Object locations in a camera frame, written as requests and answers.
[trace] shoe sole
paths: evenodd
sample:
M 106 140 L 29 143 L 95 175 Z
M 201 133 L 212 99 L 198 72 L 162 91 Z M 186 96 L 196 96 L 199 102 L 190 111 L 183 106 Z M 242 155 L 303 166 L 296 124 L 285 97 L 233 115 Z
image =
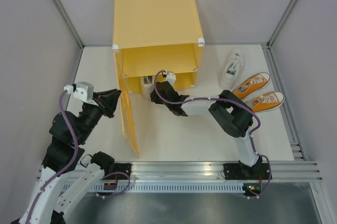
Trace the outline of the shoe sole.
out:
M 268 83 L 270 82 L 271 76 L 270 76 L 269 73 L 267 73 L 267 74 L 269 75 L 269 79 L 268 79 L 267 83 L 266 83 L 264 86 L 260 87 L 259 89 L 256 89 L 256 90 L 252 91 L 252 92 L 249 93 L 249 94 L 252 94 L 253 92 L 258 91 L 258 90 L 262 90 L 263 88 L 265 88 L 265 87 L 268 85 Z
M 273 108 L 270 108 L 270 109 L 267 109 L 267 110 L 262 110 L 262 111 L 254 112 L 254 113 L 258 114 L 258 113 L 263 113 L 263 112 L 268 112 L 268 111 L 276 110 L 276 109 L 278 109 L 279 107 L 281 107 L 283 105 L 283 102 L 284 102 L 284 97 L 283 97 L 283 100 L 281 101 L 281 103 L 278 104 L 276 107 L 273 107 Z

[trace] white corner bracket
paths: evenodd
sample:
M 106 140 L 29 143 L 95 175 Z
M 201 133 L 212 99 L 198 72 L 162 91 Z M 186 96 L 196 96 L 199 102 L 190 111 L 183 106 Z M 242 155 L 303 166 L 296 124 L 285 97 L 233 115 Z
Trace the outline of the white corner bracket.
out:
M 112 51 L 116 52 L 116 53 L 120 52 L 120 48 L 118 47 L 118 44 L 113 44 L 112 45 Z
M 203 37 L 198 39 L 198 46 L 204 47 L 205 46 L 205 39 Z

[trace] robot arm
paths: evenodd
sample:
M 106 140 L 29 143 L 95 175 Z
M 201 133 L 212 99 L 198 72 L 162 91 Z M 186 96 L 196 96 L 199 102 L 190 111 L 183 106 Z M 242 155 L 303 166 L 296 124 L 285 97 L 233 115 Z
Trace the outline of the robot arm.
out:
M 83 145 L 103 115 L 108 118 L 114 117 L 121 91 L 112 89 L 94 93 L 93 85 L 86 82 L 66 86 L 65 90 L 67 90 L 68 94 L 74 93 L 75 98 L 83 101 L 82 111 L 79 113 L 79 116 L 75 116 L 69 111 L 65 112 L 75 132 L 78 145 Z M 70 172 L 75 169 L 84 149 L 78 148 L 77 155 L 75 158 L 73 157 L 75 153 L 73 138 L 61 114 L 57 114 L 54 117 L 53 125 L 49 133 L 52 135 L 52 143 L 49 145 L 43 159 L 43 169 L 39 185 L 33 192 L 32 199 L 25 214 L 12 223 L 46 224 L 51 223 L 51 221 L 52 223 L 65 223 L 64 220 L 59 222 L 55 222 L 55 220 L 63 219 L 63 215 L 67 217 L 75 205 L 85 195 L 87 192 L 86 189 L 91 188 L 92 185 L 113 168 L 114 159 L 107 154 L 99 152 L 96 154 L 97 158 L 93 158 L 94 161 L 92 160 L 92 163 L 87 167 L 86 171 L 84 171 L 84 173 L 88 172 L 92 174 L 91 177 L 81 176 L 74 185 L 70 187 L 69 192 L 61 196 L 56 205 L 62 186 Z M 41 188 L 45 186 L 45 183 L 65 168 L 73 158 L 74 161 L 72 165 L 41 190 Z
M 160 95 L 172 102 L 185 101 L 188 95 L 179 95 L 172 87 L 175 82 L 174 73 L 167 72 L 163 82 L 154 83 Z M 221 100 L 195 99 L 193 102 L 173 105 L 163 101 L 154 90 L 150 94 L 151 101 L 156 104 L 165 105 L 173 114 L 177 116 L 191 115 L 212 115 L 221 128 L 230 136 L 234 137 L 240 155 L 240 163 L 243 169 L 251 170 L 262 162 L 253 150 L 249 131 L 253 124 L 252 115 L 232 103 Z M 233 93 L 224 90 L 220 95 L 212 98 L 229 99 L 250 109 L 244 102 L 237 98 Z

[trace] perforated metal strip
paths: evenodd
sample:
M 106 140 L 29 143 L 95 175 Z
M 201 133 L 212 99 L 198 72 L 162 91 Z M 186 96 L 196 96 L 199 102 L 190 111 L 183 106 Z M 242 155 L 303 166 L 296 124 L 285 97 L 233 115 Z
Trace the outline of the perforated metal strip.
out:
M 67 182 L 63 191 L 66 191 L 72 182 Z M 104 183 L 95 184 L 88 192 L 118 192 L 122 191 L 127 183 L 119 182 L 116 190 L 104 189 Z M 242 183 L 131 183 L 128 192 L 155 192 L 155 193 L 243 193 Z

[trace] shoelace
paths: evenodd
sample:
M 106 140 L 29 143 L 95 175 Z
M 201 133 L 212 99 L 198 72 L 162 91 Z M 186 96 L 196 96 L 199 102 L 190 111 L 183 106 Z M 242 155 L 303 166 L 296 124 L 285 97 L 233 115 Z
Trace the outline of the shoelace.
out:
M 249 81 L 251 85 L 257 85 L 263 83 L 265 80 L 261 75 L 257 75 L 255 78 Z
M 268 94 L 267 96 L 261 95 L 259 101 L 262 101 L 262 103 L 276 103 L 279 100 L 275 94 Z
M 237 69 L 240 66 L 240 61 L 239 61 L 239 57 L 236 56 L 234 62 L 228 67 L 227 69 L 227 73 L 230 73 L 232 75 L 235 75 Z

